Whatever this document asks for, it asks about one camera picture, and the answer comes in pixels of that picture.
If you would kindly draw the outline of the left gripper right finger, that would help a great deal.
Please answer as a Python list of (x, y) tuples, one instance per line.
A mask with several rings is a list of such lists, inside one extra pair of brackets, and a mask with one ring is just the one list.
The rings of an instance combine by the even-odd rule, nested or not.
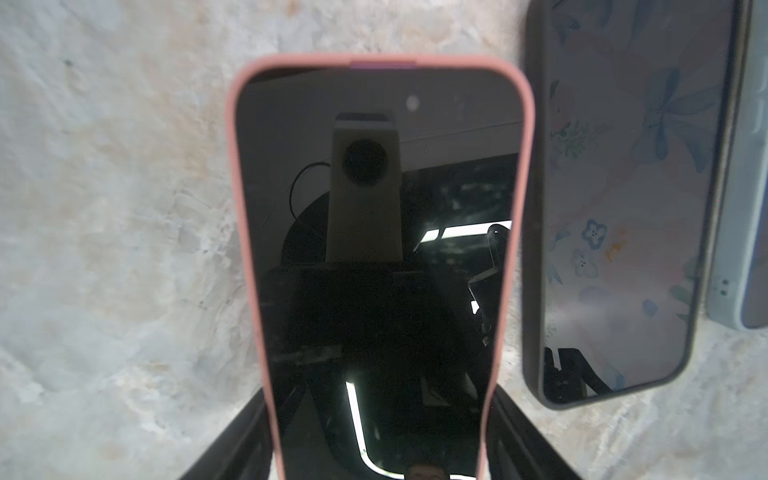
[(509, 395), (496, 386), (485, 435), (493, 480), (579, 480)]

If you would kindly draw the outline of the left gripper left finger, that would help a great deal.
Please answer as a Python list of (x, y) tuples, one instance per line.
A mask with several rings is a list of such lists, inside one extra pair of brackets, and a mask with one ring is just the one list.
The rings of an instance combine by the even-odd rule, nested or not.
[(273, 455), (269, 412), (259, 389), (181, 480), (266, 480)]

